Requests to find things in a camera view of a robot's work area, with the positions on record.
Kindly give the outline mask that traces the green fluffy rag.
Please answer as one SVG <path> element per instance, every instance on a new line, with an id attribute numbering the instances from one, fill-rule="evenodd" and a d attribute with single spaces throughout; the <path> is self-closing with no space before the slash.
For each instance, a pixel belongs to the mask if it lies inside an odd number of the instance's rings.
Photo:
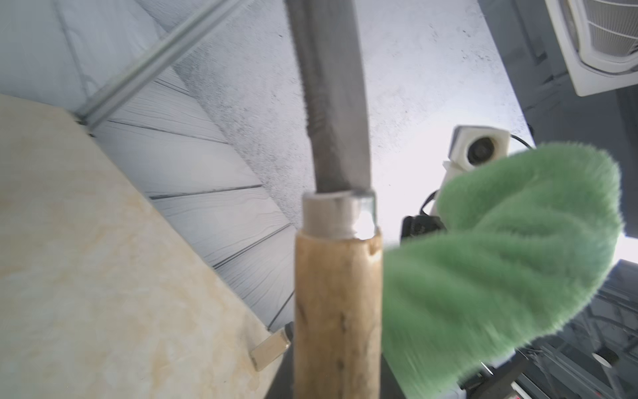
<path id="1" fill-rule="evenodd" d="M 444 229 L 384 255 L 382 351 L 408 398 L 559 331 L 614 265 L 621 173 L 603 150 L 554 143 L 440 191 Z"/>

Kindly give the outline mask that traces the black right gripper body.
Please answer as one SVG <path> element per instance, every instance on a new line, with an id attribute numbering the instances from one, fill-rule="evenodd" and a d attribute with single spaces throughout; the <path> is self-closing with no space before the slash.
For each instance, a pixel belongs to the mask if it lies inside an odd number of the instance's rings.
<path id="1" fill-rule="evenodd" d="M 402 220 L 400 232 L 401 242 L 445 229 L 445 226 L 441 222 L 439 216 L 427 214 L 425 212 L 425 207 L 435 200 L 435 196 L 437 194 L 438 192 L 434 191 L 427 197 L 422 206 L 420 206 L 419 214 L 414 216 L 405 216 Z"/>

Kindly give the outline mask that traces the sickle with wooden handle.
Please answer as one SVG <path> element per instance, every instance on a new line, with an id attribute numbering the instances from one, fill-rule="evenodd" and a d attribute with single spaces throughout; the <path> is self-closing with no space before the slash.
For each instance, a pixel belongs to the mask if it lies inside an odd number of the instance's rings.
<path id="1" fill-rule="evenodd" d="M 356 10 L 351 1 L 286 7 L 316 186 L 302 198 L 295 243 L 293 395 L 376 398 L 383 249 Z"/>

